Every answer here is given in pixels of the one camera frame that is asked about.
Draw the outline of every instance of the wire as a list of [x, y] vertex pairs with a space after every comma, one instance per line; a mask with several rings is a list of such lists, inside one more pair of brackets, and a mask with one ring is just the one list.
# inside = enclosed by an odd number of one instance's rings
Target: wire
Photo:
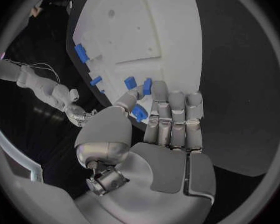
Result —
[[[57, 83], [58, 83], [58, 84], [61, 84], [60, 78], [59, 78], [57, 72], [55, 72], [55, 70], [53, 69], [53, 67], [51, 67], [50, 65], [48, 65], [48, 64], [46, 64], [46, 63], [35, 63], [35, 64], [32, 64], [32, 65], [29, 65], [29, 64], [26, 64], [26, 63], [24, 63], [24, 62], [12, 61], [12, 60], [10, 60], [10, 59], [5, 59], [5, 60], [8, 60], [8, 61], [10, 61], [10, 62], [12, 62], [12, 63], [14, 63], [14, 64], [16, 64], [16, 65], [25, 65], [25, 66], [30, 66], [30, 67], [35, 68], [35, 69], [49, 70], [49, 71], [51, 71], [51, 72], [54, 73], [54, 75], [55, 75], [55, 77], [56, 77], [56, 80], [57, 80]], [[41, 66], [41, 65], [45, 65], [45, 66], [47, 66], [47, 67], [49, 67], [49, 68], [37, 67], [37, 66]]]

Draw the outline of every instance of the blue plastic piece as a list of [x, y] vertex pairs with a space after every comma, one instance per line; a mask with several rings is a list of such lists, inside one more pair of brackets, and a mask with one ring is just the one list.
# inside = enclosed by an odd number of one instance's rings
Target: blue plastic piece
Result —
[[102, 80], [101, 76], [98, 76], [97, 78], [94, 78], [91, 82], [90, 85], [95, 86], [97, 83], [99, 83]]
[[86, 54], [86, 51], [82, 44], [78, 44], [75, 46], [75, 50], [78, 53], [78, 56], [80, 57], [82, 63], [85, 63], [87, 60], [89, 60], [89, 57]]
[[125, 84], [126, 84], [128, 90], [131, 90], [131, 89], [137, 87], [137, 83], [136, 83], [134, 76], [127, 77], [125, 79]]
[[151, 91], [150, 91], [151, 85], [152, 85], [152, 80], [151, 80], [151, 78], [147, 78], [147, 79], [144, 81], [144, 85], [143, 85], [143, 94], [144, 94], [145, 96], [151, 94]]
[[133, 115], [136, 116], [137, 122], [141, 122], [143, 119], [147, 119], [148, 113], [141, 105], [136, 105], [132, 110]]

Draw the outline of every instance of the blue block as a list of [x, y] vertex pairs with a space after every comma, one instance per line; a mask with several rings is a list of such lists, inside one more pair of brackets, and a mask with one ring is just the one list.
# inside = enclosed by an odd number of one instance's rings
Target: blue block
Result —
[[137, 87], [137, 83], [136, 83], [134, 76], [127, 77], [125, 79], [125, 84], [126, 84], [128, 90], [131, 90], [131, 89]]
[[147, 119], [148, 113], [141, 105], [136, 105], [135, 108], [132, 110], [133, 115], [136, 116], [137, 122], [141, 122], [143, 119]]
[[145, 96], [151, 94], [151, 91], [150, 91], [151, 85], [152, 85], [152, 80], [151, 80], [151, 78], [147, 78], [147, 79], [144, 81], [144, 85], [143, 85], [143, 94], [144, 94]]
[[85, 63], [87, 60], [89, 60], [89, 57], [87, 56], [86, 51], [81, 44], [76, 45], [75, 50], [78, 56], [80, 57], [82, 63]]
[[97, 83], [99, 83], [102, 80], [101, 76], [98, 76], [97, 78], [94, 78], [91, 82], [90, 85], [95, 86]]

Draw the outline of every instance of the hole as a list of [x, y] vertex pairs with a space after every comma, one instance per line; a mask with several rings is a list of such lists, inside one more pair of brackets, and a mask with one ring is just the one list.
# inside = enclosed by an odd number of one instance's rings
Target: hole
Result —
[[108, 12], [109, 18], [114, 17], [114, 15], [115, 15], [115, 11], [114, 11], [114, 10], [110, 10], [110, 11]]

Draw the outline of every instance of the white robot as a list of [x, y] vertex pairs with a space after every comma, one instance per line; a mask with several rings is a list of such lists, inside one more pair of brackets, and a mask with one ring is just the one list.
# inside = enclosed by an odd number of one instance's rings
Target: white robot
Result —
[[168, 93], [164, 81], [153, 81], [143, 143], [130, 149], [128, 116], [144, 97], [143, 86], [95, 114], [74, 104], [79, 98], [76, 90], [36, 75], [29, 66], [2, 60], [0, 79], [32, 89], [40, 100], [82, 127], [74, 146], [79, 163], [92, 172], [86, 180], [90, 193], [77, 204], [87, 219], [134, 224], [204, 221], [214, 203], [216, 181], [212, 162], [202, 152], [199, 92]]

